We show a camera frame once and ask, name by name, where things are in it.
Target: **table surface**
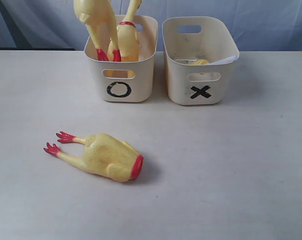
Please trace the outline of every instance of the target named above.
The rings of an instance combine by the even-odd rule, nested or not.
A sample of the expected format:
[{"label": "table surface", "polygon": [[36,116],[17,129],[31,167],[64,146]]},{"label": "table surface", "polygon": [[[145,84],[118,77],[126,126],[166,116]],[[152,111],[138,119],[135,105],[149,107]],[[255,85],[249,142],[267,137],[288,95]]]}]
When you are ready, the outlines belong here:
[{"label": "table surface", "polygon": [[[114,103],[81,51],[0,51],[1,240],[302,240],[302,52],[241,52],[206,106],[170,101],[161,52],[154,68],[148,100]],[[59,131],[129,142],[139,178],[45,153]]]}]

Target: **o symbol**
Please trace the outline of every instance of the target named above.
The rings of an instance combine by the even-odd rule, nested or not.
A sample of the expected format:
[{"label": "o symbol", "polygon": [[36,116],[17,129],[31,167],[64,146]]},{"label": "o symbol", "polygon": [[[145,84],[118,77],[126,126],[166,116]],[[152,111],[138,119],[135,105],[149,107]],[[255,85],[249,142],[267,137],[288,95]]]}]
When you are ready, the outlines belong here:
[{"label": "o symbol", "polygon": [[[125,93],[125,94],[123,94],[123,95],[117,95],[117,94],[114,94],[114,93],[111,92],[111,89],[112,89],[115,85],[117,85],[117,84],[123,84],[123,85],[126,86],[126,93]],[[109,86],[107,86],[107,88],[106,88],[106,92],[107,92],[110,96],[115,97],[115,98],[125,98],[125,97],[127,97],[127,96],[129,96],[129,95],[131,94],[131,91],[132,91],[132,90],[131,90],[131,87],[129,86],[129,84],[127,84],[127,83],[125,83],[125,82],[122,82],[122,81],[115,81],[115,82],[111,83]]]}]

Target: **black x letter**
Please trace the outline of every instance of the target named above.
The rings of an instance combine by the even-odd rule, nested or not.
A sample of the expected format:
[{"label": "black x letter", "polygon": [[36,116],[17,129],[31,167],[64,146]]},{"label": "black x letter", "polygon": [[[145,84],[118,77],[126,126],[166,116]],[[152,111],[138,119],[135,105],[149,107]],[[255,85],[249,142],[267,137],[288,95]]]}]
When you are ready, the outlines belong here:
[{"label": "black x letter", "polygon": [[209,97],[211,97],[211,94],[208,93],[208,92],[206,92],[206,90],[210,89],[209,86],[204,86],[204,87],[201,88],[201,89],[199,89],[199,88],[193,86],[193,87],[191,87],[191,89],[192,89],[193,91],[195,91],[195,94],[193,94],[193,95],[191,96],[191,99],[195,99],[195,98],[196,98],[197,96],[199,96],[199,95],[201,95],[201,96],[203,96],[203,97],[205,97],[205,98],[207,98],[207,99],[208,99]]}]

